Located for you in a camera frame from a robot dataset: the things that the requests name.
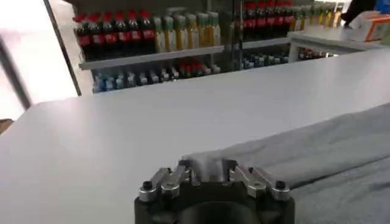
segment white tabletop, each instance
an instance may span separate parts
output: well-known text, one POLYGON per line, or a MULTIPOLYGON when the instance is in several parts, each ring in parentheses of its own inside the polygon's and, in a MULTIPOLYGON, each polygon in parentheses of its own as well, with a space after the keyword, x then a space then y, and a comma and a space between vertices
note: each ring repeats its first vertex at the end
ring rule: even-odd
POLYGON ((288 36, 291 38, 291 41, 298 39, 319 44, 327 44, 334 47, 356 49, 360 51, 386 47, 381 45, 379 41, 367 43, 350 40, 348 38, 348 30, 343 27, 332 29, 323 28, 322 26, 309 26, 303 31, 290 32, 288 36))
POLYGON ((0 137, 1 224, 129 224, 184 154, 390 102, 390 50, 39 104, 0 137))

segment person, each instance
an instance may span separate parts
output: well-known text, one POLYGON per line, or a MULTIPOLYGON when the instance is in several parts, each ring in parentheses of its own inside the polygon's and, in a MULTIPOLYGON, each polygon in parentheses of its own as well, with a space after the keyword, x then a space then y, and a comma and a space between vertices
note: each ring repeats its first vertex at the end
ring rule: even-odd
POLYGON ((349 5, 347 12, 341 15, 341 19, 346 22, 346 26, 364 11, 373 10, 376 0, 353 0, 349 5))

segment red label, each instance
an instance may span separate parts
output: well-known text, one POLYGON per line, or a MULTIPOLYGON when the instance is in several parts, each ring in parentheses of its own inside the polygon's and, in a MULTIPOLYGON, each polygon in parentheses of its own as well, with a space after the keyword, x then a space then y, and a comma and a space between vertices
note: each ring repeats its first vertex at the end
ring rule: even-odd
POLYGON ((293 16, 286 16, 285 20, 284 20, 284 23, 291 23, 293 19, 294 19, 293 16))
POLYGON ((130 32, 130 40, 140 40, 140 39, 141 39, 141 32, 139 30, 130 32))
POLYGON ((265 18, 257 19, 257 27, 264 27, 264 26, 266 26, 266 19, 265 18))
POLYGON ((153 39, 154 38, 153 30, 144 30, 143 35, 144 35, 144 39, 153 39))
POLYGON ((284 20, 284 17, 282 17, 282 16, 276 17, 275 25, 281 26, 283 24, 283 20, 284 20))
POLYGON ((127 42, 130 40, 131 33, 130 32, 119 32, 118 39, 122 42, 127 42))
POLYGON ((90 36, 82 36, 79 37, 79 45, 80 46, 87 46, 91 44, 90 36))
POLYGON ((95 34, 92 35, 93 43, 94 44, 104 44, 104 36, 103 34, 95 34))
POLYGON ((275 23, 275 18, 274 17, 267 18, 267 25, 273 26, 274 23, 275 23))
POLYGON ((115 33, 106 34, 104 35, 104 38, 107 43, 115 43, 117 40, 115 33))

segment gray towel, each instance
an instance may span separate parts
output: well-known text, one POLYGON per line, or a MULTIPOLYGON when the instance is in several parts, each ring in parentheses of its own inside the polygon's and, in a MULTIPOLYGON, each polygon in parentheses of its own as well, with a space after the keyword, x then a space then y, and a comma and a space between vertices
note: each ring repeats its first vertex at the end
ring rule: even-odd
POLYGON ((223 158, 287 181, 298 223, 390 223, 390 104, 184 158, 205 181, 223 158))

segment store shelf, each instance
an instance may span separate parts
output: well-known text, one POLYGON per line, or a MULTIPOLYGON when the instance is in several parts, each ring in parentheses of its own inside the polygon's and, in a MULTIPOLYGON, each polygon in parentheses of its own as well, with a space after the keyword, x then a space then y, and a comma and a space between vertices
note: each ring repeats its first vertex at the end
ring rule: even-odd
POLYGON ((150 61, 162 61, 174 58, 184 58, 197 55, 215 54, 224 51, 224 46, 203 47, 198 49, 188 49, 182 51, 166 52, 159 54, 139 55, 133 57, 114 58, 98 61, 89 61, 79 64, 81 70, 110 68, 114 66, 132 65, 150 61))
POLYGON ((288 44, 288 43, 289 43, 289 38, 288 37, 274 38, 274 39, 269 39, 269 40, 259 40, 259 41, 243 42, 243 49, 267 47, 267 46, 273 46, 273 45, 279 45, 279 44, 288 44))

